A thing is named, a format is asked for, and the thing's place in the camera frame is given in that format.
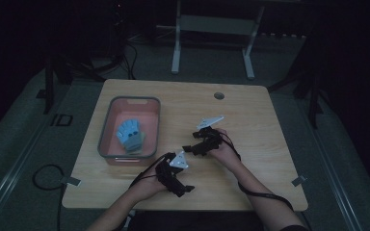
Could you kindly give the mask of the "white table leg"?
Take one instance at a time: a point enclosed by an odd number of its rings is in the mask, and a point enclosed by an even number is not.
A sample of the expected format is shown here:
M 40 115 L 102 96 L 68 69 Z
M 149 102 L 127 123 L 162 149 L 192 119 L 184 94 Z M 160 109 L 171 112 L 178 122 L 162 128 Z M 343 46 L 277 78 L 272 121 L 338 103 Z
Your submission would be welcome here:
M 127 218 L 126 218 L 126 222 L 124 224 L 124 227 L 128 227 L 129 226 L 129 223 L 130 223 L 131 219 L 133 217 L 135 217 L 135 215 L 136 215 L 136 212 L 134 210 L 132 210 L 132 211 L 129 212 L 129 214 L 128 214 Z

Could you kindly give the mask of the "green glove with print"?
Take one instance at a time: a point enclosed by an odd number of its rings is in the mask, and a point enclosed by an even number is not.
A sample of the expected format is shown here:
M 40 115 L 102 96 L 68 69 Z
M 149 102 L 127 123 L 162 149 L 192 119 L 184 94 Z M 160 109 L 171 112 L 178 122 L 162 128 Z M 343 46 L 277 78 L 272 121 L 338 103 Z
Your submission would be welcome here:
M 127 153 L 134 153 L 143 147 L 145 134 L 143 132 L 134 132 L 129 134 L 127 140 L 123 143 Z

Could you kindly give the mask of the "pink basin with grey rim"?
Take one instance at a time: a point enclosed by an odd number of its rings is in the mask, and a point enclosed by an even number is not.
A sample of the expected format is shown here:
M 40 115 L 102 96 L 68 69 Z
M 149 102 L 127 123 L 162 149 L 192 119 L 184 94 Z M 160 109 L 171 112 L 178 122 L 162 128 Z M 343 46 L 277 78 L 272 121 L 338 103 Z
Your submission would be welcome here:
M 145 166 L 153 162 L 158 146 L 160 101 L 155 97 L 117 96 L 109 104 L 97 146 L 98 154 L 112 166 Z M 137 119 L 145 134 L 143 147 L 127 153 L 116 135 L 127 119 Z

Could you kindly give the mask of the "dark equipment tower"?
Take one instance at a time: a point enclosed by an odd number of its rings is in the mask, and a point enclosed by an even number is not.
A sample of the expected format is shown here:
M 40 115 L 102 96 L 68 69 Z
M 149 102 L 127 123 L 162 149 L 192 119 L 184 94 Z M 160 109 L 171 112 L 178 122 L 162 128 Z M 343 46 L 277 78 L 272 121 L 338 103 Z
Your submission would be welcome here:
M 111 1 L 110 54 L 113 64 L 119 64 L 125 46 L 125 5 L 124 0 Z

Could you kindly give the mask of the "person's dark clothing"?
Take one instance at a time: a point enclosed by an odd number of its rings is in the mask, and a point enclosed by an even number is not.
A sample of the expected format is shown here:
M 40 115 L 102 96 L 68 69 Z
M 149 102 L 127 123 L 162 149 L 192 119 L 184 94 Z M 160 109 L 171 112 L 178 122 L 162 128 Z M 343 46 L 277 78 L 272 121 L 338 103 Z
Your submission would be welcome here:
M 128 231 L 264 231 L 255 212 L 140 212 Z

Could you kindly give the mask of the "person's left hand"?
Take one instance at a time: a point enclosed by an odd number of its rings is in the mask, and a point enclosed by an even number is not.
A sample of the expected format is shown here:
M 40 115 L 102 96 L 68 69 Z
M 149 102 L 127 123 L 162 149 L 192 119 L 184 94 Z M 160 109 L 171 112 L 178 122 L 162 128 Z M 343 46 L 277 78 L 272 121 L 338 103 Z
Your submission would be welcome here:
M 152 198 L 155 194 L 167 188 L 158 180 L 156 175 L 142 177 L 129 189 L 130 197 L 136 202 Z

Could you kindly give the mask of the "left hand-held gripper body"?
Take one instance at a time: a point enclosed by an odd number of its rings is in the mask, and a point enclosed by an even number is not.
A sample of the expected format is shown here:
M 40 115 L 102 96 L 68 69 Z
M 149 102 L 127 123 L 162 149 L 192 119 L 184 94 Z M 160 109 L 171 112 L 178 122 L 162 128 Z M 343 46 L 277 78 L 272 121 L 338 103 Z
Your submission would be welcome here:
M 188 167 L 189 165 L 186 162 L 183 151 L 178 154 L 170 152 L 162 156 L 155 171 L 158 181 L 163 184 L 169 192 L 174 194 L 185 194 L 189 191 L 189 187 L 183 185 L 176 178 L 176 174 Z

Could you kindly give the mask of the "black stand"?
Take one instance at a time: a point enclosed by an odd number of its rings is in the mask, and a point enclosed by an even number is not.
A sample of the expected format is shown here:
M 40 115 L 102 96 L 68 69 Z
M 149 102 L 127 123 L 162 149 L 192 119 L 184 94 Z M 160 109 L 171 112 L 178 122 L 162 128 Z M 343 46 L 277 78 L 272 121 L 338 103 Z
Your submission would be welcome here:
M 96 82 L 104 82 L 105 78 L 96 74 L 92 69 L 83 66 L 81 63 L 74 61 L 68 56 L 61 55 L 61 60 L 64 64 L 69 64 L 71 67 L 81 71 L 86 76 L 95 80 Z M 45 102 L 45 107 L 43 113 L 48 115 L 51 108 L 54 105 L 54 62 L 53 57 L 47 57 L 44 62 L 44 88 L 40 90 L 37 94 L 37 98 L 43 99 Z
M 320 79 L 321 71 L 318 69 L 294 69 L 291 67 L 286 77 L 269 86 L 267 90 L 268 92 L 273 92 L 293 82 L 297 82 L 297 86 L 293 90 L 293 95 L 296 99 L 304 99 L 306 96 L 309 96 L 307 118 L 310 125 L 314 129 L 317 129 L 316 116 L 319 112 Z

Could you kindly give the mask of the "grey tape tag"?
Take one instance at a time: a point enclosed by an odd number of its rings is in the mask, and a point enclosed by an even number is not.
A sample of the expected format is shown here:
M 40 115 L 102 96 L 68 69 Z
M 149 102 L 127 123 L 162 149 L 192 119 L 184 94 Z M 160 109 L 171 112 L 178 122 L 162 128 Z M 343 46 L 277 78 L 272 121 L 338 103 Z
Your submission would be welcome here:
M 292 185 L 294 187 L 300 186 L 302 183 L 304 183 L 307 180 L 307 178 L 303 175 L 298 176 L 296 179 L 292 181 Z
M 76 179 L 74 177 L 63 177 L 61 179 L 61 183 L 64 185 L 72 185 L 75 187 L 78 187 L 81 184 L 81 181 L 79 179 Z

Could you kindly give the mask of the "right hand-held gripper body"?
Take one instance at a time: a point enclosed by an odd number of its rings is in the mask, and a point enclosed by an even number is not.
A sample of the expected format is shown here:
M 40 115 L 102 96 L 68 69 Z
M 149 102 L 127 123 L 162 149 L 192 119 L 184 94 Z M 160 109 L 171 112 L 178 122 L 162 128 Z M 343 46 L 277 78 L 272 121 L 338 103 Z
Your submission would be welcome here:
M 202 139 L 202 142 L 198 144 L 201 149 L 204 151 L 202 156 L 206 155 L 208 151 L 212 149 L 216 149 L 222 143 L 222 138 L 219 132 L 212 128 L 212 125 L 221 121 L 225 117 L 223 115 L 214 116 L 203 118 L 199 125 L 197 126 L 198 130 L 205 128 L 206 129 L 206 136 Z

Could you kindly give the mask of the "white metal stand frame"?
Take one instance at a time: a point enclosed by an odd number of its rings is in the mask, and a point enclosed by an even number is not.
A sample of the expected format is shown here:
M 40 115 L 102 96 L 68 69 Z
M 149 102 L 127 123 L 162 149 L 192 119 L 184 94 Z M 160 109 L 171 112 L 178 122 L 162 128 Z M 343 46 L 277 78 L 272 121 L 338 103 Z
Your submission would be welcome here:
M 251 61 L 251 51 L 258 34 L 258 29 L 261 24 L 265 7 L 261 6 L 258 8 L 255 19 L 225 18 L 183 14 L 181 11 L 182 1 L 183 0 L 176 0 L 175 41 L 172 55 L 171 73 L 179 73 L 181 58 L 181 33 L 183 31 L 202 32 L 247 36 L 249 38 L 249 42 L 242 49 L 242 58 L 247 78 L 250 80 L 254 79 L 255 74 Z

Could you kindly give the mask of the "metal floor rail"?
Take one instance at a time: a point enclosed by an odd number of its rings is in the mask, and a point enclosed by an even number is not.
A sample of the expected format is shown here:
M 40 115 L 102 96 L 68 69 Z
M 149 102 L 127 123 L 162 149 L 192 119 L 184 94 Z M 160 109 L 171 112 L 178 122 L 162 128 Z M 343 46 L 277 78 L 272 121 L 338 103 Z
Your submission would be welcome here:
M 342 175 L 346 166 L 345 155 L 355 151 L 352 142 L 348 138 L 344 138 L 342 128 L 334 122 L 331 124 L 334 128 L 333 131 L 330 131 L 327 126 L 321 125 L 314 128 L 307 117 L 306 106 L 299 103 L 299 108 L 310 130 L 311 137 L 316 143 L 320 165 L 348 231 L 362 231 L 355 204 L 349 196 L 348 182 Z
M 3 177 L 0 182 L 0 209 L 5 205 L 9 196 L 11 195 L 14 187 L 17 184 L 20 175 L 22 174 L 26 163 L 30 159 L 31 153 L 36 146 L 43 128 L 37 129 L 32 137 L 26 142 L 24 147 L 21 149 L 19 156 L 15 159 L 14 164 L 11 166 L 9 171 Z

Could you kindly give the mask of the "blue glove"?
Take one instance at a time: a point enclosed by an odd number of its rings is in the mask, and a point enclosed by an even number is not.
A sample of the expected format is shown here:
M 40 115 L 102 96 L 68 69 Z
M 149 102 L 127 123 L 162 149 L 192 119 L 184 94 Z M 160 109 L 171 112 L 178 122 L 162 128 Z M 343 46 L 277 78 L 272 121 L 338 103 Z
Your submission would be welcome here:
M 135 151 L 142 146 L 140 122 L 137 119 L 125 120 L 118 127 L 116 135 L 127 152 Z

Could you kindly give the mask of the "person's right hand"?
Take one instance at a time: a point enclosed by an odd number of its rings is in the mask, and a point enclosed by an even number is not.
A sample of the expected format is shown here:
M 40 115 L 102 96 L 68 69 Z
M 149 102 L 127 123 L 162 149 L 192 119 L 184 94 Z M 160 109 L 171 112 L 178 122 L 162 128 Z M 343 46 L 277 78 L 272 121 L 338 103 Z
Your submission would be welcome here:
M 226 130 L 217 129 L 222 138 L 222 143 L 218 148 L 209 151 L 209 154 L 219 161 L 229 171 L 235 171 L 241 164 L 241 160 L 235 151 L 231 139 Z

